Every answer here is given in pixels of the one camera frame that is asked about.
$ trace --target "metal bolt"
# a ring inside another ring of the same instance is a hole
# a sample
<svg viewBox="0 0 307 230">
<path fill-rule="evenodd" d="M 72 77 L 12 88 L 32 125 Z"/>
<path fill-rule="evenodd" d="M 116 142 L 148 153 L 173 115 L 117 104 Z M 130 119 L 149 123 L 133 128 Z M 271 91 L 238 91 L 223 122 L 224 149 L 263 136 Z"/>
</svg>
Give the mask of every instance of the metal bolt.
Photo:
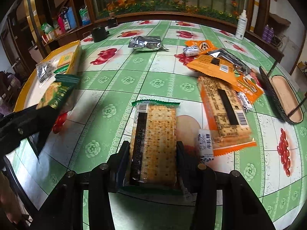
<svg viewBox="0 0 307 230">
<path fill-rule="evenodd" d="M 66 176 L 67 176 L 67 177 L 72 177 L 72 176 L 74 176 L 74 175 L 75 175 L 75 172 L 72 171 L 72 170 L 70 170 L 70 171 L 68 171 L 68 172 L 66 173 Z"/>
<path fill-rule="evenodd" d="M 203 163 L 200 163 L 199 165 L 197 165 L 197 167 L 198 167 L 200 170 L 205 170 L 205 169 L 207 169 L 207 165 L 206 165 L 206 164 L 203 164 Z"/>
<path fill-rule="evenodd" d="M 231 172 L 231 174 L 232 174 L 233 176 L 235 176 L 235 177 L 240 176 L 240 172 L 237 171 L 237 170 L 233 170 L 233 171 Z"/>
<path fill-rule="evenodd" d="M 23 135 L 23 130 L 22 130 L 21 128 L 18 128 L 18 133 L 19 133 L 20 135 Z"/>
<path fill-rule="evenodd" d="M 101 170 L 106 170 L 108 167 L 109 167 L 109 165 L 108 165 L 107 163 L 102 163 L 102 164 L 100 164 L 100 166 L 99 166 L 99 168 L 100 168 Z"/>
</svg>

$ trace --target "flower pattern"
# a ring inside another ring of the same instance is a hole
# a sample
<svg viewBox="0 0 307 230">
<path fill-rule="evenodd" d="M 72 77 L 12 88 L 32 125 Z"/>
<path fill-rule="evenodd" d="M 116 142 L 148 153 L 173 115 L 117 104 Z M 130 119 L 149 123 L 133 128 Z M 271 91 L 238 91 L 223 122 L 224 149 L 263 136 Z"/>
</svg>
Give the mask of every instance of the flower pattern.
<svg viewBox="0 0 307 230">
<path fill-rule="evenodd" d="M 159 88 L 164 86 L 164 81 L 160 79 L 155 79 L 149 82 L 153 87 Z"/>
<path fill-rule="evenodd" d="M 98 83 L 103 84 L 103 83 L 107 82 L 108 80 L 109 80 L 109 77 L 104 76 L 104 77 L 101 77 L 101 78 L 98 80 Z"/>
<path fill-rule="evenodd" d="M 262 99 L 260 99 L 260 98 L 258 98 L 258 104 L 261 106 L 261 107 L 263 107 L 264 106 L 264 102 L 262 101 Z"/>
<path fill-rule="evenodd" d="M 267 211 L 268 215 L 270 215 L 270 214 L 271 214 L 272 209 L 273 209 L 273 207 L 272 207 L 272 206 L 268 206 L 268 207 L 267 207 L 266 211 Z"/>
<path fill-rule="evenodd" d="M 116 108 L 114 105 L 109 104 L 105 108 L 102 109 L 102 116 L 103 117 L 111 117 L 116 114 Z"/>
<path fill-rule="evenodd" d="M 100 152 L 99 143 L 92 140 L 85 146 L 85 153 L 88 158 L 96 156 Z"/>
<path fill-rule="evenodd" d="M 292 195 L 292 200 L 296 200 L 298 197 L 298 191 L 294 191 L 293 195 Z"/>
<path fill-rule="evenodd" d="M 194 91 L 195 86 L 190 83 L 183 83 L 180 85 L 180 88 L 186 92 Z"/>
<path fill-rule="evenodd" d="M 52 185 L 53 187 L 55 187 L 55 186 L 58 184 L 59 179 L 56 177 L 55 174 L 52 174 L 52 175 L 51 175 L 50 182 L 51 182 L 51 185 Z"/>
<path fill-rule="evenodd" d="M 134 80 L 135 79 L 132 77 L 125 77 L 122 79 L 122 83 L 124 83 L 125 85 L 129 85 L 129 84 L 132 84 Z"/>
<path fill-rule="evenodd" d="M 142 61 L 144 61 L 143 58 L 135 58 L 135 59 L 133 59 L 133 63 L 135 63 L 135 64 L 141 63 Z"/>
<path fill-rule="evenodd" d="M 244 173 L 244 178 L 248 182 L 250 182 L 254 178 L 254 176 L 256 174 L 256 168 L 255 168 L 255 166 L 253 164 L 248 163 L 247 166 L 245 167 L 245 170 L 244 170 L 243 173 Z"/>
<path fill-rule="evenodd" d="M 83 206 L 85 207 L 86 204 L 87 204 L 87 198 L 85 198 L 85 197 L 83 196 Z"/>
<path fill-rule="evenodd" d="M 86 76 L 86 77 L 84 77 L 84 78 L 81 80 L 81 82 L 84 84 L 84 83 L 88 82 L 89 80 L 90 80 L 90 77 Z"/>
<path fill-rule="evenodd" d="M 285 205 L 286 205 L 286 198 L 283 198 L 283 199 L 281 200 L 281 202 L 280 202 L 279 207 L 280 207 L 281 209 L 283 209 Z"/>
<path fill-rule="evenodd" d="M 301 127 L 301 128 L 300 128 L 300 134 L 301 134 L 302 136 L 306 136 L 306 135 L 307 135 L 307 129 L 306 129 L 305 127 Z"/>
</svg>

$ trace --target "orange snack wrapper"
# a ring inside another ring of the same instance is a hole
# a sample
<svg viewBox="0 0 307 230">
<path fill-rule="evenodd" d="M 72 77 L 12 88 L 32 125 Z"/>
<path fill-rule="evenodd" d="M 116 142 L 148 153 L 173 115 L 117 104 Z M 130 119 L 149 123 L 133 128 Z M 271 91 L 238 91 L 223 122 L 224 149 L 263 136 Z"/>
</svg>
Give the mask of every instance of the orange snack wrapper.
<svg viewBox="0 0 307 230">
<path fill-rule="evenodd" d="M 206 75 L 220 78 L 232 85 L 237 84 L 233 71 L 233 64 L 228 61 L 209 55 L 200 55 L 195 60 L 189 62 L 187 67 L 202 72 Z"/>
<path fill-rule="evenodd" d="M 240 75 L 236 80 L 237 84 L 232 85 L 232 88 L 237 92 L 243 92 L 251 104 L 263 94 L 262 89 L 245 76 Z"/>
<path fill-rule="evenodd" d="M 213 155 L 257 146 L 234 89 L 223 80 L 208 76 L 200 76 L 197 85 L 208 120 Z"/>
<path fill-rule="evenodd" d="M 213 51 L 218 49 L 217 47 L 215 47 L 213 45 L 213 43 L 209 40 L 205 40 L 205 41 L 186 41 L 185 44 L 190 47 L 190 46 L 198 46 L 199 48 L 199 54 L 205 54 L 209 51 Z"/>
</svg>

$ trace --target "white bottle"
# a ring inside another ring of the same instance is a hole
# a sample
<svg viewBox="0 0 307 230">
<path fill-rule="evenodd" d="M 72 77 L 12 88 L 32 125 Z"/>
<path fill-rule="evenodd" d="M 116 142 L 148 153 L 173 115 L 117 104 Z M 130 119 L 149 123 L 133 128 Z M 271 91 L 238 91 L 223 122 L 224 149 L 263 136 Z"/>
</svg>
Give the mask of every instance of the white bottle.
<svg viewBox="0 0 307 230">
<path fill-rule="evenodd" d="M 242 14 L 239 17 L 237 31 L 235 32 L 235 37 L 237 39 L 243 40 L 247 23 L 248 19 L 246 18 L 246 10 L 243 10 Z"/>
</svg>

